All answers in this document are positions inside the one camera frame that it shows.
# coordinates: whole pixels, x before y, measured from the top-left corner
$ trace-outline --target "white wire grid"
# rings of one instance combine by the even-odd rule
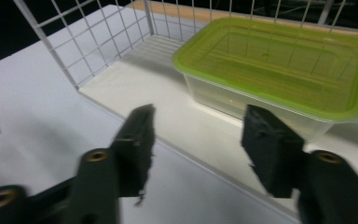
[[[169,4],[161,0],[162,13],[156,13],[155,2],[149,0],[137,0],[135,2],[131,0],[132,4],[142,3],[143,10],[137,10],[134,7],[119,7],[117,0],[114,0],[116,5],[107,7],[103,7],[100,0],[83,2],[72,0],[76,2],[76,5],[69,9],[60,8],[57,0],[47,1],[54,6],[56,15],[44,21],[38,21],[24,0],[14,0],[57,64],[77,89],[151,35],[163,35],[186,42],[206,23],[216,19],[215,13],[223,13],[213,10],[212,0],[209,0],[209,8],[203,9],[195,7],[196,0],[191,1],[191,7],[180,6],[179,0],[176,0],[176,4]],[[340,3],[332,25],[327,26],[328,32],[332,32],[336,28],[342,29],[342,27],[336,27],[336,24],[346,2],[347,0],[343,0]],[[96,10],[86,15],[84,7],[91,4],[96,6]],[[301,7],[304,14],[301,21],[297,21],[300,29],[306,23],[311,4],[312,0],[308,0],[307,4]],[[281,21],[282,19],[279,19],[280,13],[290,13],[290,10],[280,12],[281,5],[282,0],[278,0],[276,11],[273,17],[269,18],[270,22]],[[206,20],[198,21],[197,13],[200,11],[203,11],[204,17],[208,15]],[[80,12],[82,18],[69,24],[66,16],[75,12]],[[250,14],[232,12],[232,0],[229,0],[229,10],[224,13],[229,17],[242,16],[249,20],[256,17],[260,18],[255,15],[255,0],[252,1]],[[56,21],[61,21],[64,28],[52,35],[46,35],[44,28]]]

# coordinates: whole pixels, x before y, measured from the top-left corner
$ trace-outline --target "translucent plastic container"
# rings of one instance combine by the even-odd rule
[[[172,61],[196,101],[240,119],[259,105],[307,140],[358,120],[358,35],[227,18]]]

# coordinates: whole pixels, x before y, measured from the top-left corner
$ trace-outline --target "white table surface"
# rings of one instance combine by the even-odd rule
[[[264,196],[248,167],[241,121],[191,99],[167,65],[174,48],[140,61],[134,55],[144,46],[81,89],[113,113],[80,95],[40,42],[0,61],[0,186],[22,184],[35,194],[71,177],[82,153],[108,146],[123,117],[154,103],[156,162],[145,206],[123,200],[125,223],[296,223],[285,210],[294,211],[295,201]],[[358,172],[358,124],[337,125],[306,146],[315,148],[336,152]]]

